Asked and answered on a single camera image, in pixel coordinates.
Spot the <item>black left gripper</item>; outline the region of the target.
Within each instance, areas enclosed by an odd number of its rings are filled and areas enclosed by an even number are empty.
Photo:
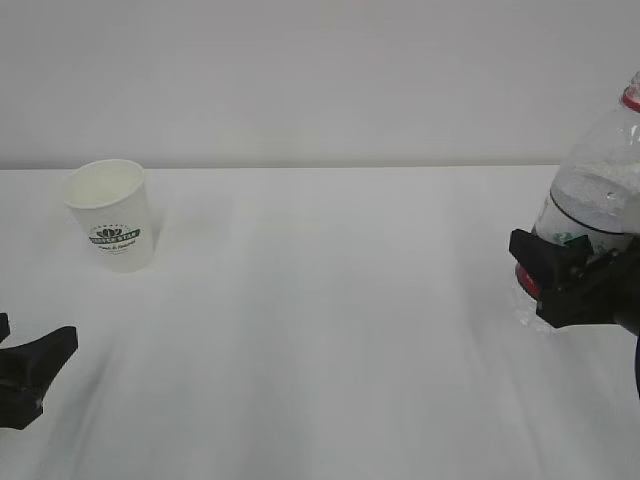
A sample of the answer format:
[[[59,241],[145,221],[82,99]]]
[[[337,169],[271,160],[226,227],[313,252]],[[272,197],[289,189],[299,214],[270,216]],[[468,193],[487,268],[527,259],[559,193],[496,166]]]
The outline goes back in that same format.
[[[8,336],[8,314],[0,313],[0,341]],[[42,415],[43,395],[77,348],[77,329],[64,326],[1,350],[2,429],[25,429]]]

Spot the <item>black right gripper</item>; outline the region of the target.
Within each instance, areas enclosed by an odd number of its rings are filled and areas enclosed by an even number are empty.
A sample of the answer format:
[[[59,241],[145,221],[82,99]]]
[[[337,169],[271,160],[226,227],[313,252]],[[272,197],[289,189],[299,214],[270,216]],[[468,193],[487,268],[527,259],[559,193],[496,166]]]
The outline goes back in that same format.
[[[613,250],[587,262],[587,235],[555,244],[515,229],[508,250],[517,262],[518,283],[537,301],[536,314],[553,328],[618,325],[639,333],[637,249]]]

